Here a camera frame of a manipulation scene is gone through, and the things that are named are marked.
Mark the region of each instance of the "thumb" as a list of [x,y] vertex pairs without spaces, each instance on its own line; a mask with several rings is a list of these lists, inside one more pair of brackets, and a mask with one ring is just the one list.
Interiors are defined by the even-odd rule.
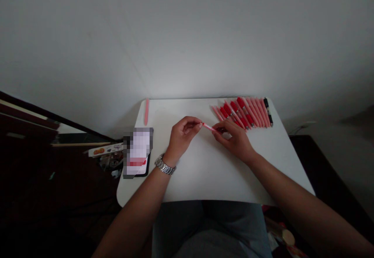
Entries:
[[203,126],[202,123],[196,124],[192,130],[187,134],[187,138],[191,141],[195,135],[200,131],[201,127]]
[[216,141],[218,141],[219,143],[221,143],[224,147],[227,148],[227,146],[229,145],[229,141],[224,138],[221,134],[219,134],[218,132],[212,132],[214,138],[216,139]]

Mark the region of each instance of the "watch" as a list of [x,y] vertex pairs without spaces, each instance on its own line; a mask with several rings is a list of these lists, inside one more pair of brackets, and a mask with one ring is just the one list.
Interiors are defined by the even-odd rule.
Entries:
[[163,173],[166,173],[166,174],[169,174],[169,175],[172,175],[173,172],[176,170],[176,167],[175,168],[171,168],[169,167],[167,164],[164,163],[164,161],[162,160],[164,154],[161,154],[155,161],[155,166],[157,166]]

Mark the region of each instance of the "left hand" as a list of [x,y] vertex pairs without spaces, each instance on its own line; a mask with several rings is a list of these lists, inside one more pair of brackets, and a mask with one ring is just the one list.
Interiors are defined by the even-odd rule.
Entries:
[[162,158],[165,164],[175,167],[202,125],[200,119],[186,116],[172,127],[169,146]]

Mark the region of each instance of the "hand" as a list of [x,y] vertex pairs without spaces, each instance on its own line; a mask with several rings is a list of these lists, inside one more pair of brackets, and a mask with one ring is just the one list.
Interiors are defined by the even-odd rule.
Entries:
[[241,159],[244,163],[249,165],[254,158],[258,156],[258,153],[253,149],[247,134],[244,129],[239,127],[231,120],[224,120],[215,124],[214,129],[219,132],[228,132],[232,135],[231,138],[226,139],[218,132],[212,132],[215,139],[221,143],[227,150],[233,153],[236,157]]
[[186,116],[172,127],[169,146],[162,158],[165,164],[175,167],[202,125],[200,119]]

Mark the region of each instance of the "cardboard box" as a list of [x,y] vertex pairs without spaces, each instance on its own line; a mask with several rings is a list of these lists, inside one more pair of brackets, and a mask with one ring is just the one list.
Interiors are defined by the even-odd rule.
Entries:
[[88,156],[89,157],[98,157],[98,156],[101,156],[101,155],[111,154],[113,152],[122,151],[122,150],[123,150],[123,142],[90,149],[88,151]]

